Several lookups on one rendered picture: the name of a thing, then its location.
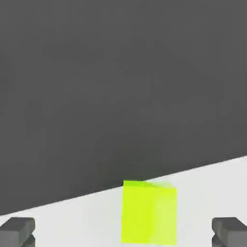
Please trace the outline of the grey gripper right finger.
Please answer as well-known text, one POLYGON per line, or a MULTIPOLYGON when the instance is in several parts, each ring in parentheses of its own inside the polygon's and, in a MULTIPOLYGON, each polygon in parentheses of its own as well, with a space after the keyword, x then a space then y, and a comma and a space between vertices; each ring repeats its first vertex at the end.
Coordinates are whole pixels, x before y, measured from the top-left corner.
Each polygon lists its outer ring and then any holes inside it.
POLYGON ((213 218, 212 247, 247 247, 247 226, 236 217, 213 218))

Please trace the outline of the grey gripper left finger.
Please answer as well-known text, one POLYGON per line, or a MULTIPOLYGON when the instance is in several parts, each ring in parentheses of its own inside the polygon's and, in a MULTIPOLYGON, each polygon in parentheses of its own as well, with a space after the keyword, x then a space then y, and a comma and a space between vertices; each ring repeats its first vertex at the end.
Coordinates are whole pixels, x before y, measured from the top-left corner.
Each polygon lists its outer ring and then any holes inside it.
POLYGON ((34 218, 11 217, 0 226, 0 247, 35 247, 34 218))

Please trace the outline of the small yellow-green cube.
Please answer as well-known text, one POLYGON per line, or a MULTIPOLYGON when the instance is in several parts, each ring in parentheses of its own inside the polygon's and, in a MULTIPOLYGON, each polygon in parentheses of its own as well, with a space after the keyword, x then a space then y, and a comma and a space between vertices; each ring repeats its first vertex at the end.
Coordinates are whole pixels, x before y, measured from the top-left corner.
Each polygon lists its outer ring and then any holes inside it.
POLYGON ((123 182, 121 242, 177 245, 177 189, 168 182, 123 182))

